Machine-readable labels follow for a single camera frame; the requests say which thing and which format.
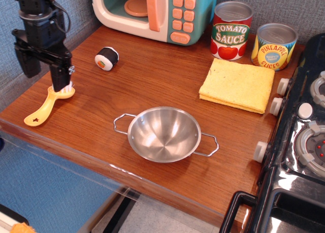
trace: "blue floor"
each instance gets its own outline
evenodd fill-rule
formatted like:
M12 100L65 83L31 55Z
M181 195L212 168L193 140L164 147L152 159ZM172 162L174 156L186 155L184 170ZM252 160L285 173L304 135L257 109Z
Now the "blue floor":
M74 233L118 184L0 132L0 204L37 233Z

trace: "burner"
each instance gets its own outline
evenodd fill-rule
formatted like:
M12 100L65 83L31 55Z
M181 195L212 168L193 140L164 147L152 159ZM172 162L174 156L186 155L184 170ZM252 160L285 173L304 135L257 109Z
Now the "burner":
M310 93L314 102L325 108L325 71L311 84Z
M309 122L308 128L297 136L296 151L303 165L325 177L325 125Z

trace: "pineapple image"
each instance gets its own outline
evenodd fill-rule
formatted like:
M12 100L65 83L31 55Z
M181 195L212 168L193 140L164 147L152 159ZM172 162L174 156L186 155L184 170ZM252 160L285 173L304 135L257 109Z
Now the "pineapple image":
M292 43L292 44L289 44L288 46L286 46L288 49L288 57L286 58L285 62L280 66L279 70L286 68L286 66L288 65L288 63L291 59L291 56L293 54L295 44L296 43Z
M259 66L258 51L263 45L265 45L265 43L258 36L256 36L255 43L254 43L254 48L253 48L253 51L252 51L252 57L251 57L251 60L252 60L253 64L256 65L256 66Z

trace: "bowl handle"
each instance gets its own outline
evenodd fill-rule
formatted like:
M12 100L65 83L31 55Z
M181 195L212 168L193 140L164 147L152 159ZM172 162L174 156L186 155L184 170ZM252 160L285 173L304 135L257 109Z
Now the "bowl handle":
M208 137L212 137L214 138L214 142L215 144L217 145L217 148L215 150L213 150L210 154L204 154L204 153L199 153L199 152L194 152L194 154L197 154L197 155L201 155L201 156L205 156L205 157L210 157L212 156L216 151L219 150L219 144L218 144L218 141L217 141L217 138L214 136L214 135L210 135L210 134L207 134L207 133L201 133L202 135L206 135Z
M136 115L126 114L126 113L120 115L119 117L117 117L117 118L114 120L114 131L117 131L117 132L119 132L119 133L122 133L122 134L127 135L127 132L124 132L124 131L118 130L118 129L116 128L116 122L117 122L119 119L123 118L125 115L132 116L132 117L136 117Z

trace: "stainless steel bowl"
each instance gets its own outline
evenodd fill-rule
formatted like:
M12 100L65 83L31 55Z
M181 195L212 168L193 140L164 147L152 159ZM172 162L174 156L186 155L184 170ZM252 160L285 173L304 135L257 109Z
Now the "stainless steel bowl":
M116 128L116 121L125 115L135 117L127 132ZM198 122L190 114L172 107L152 108L137 116L123 114L114 120L114 130L126 134L134 151L154 162L175 162L192 153L210 157L219 149L215 136L202 133ZM201 141L201 134L215 140L217 148L210 154L195 152Z

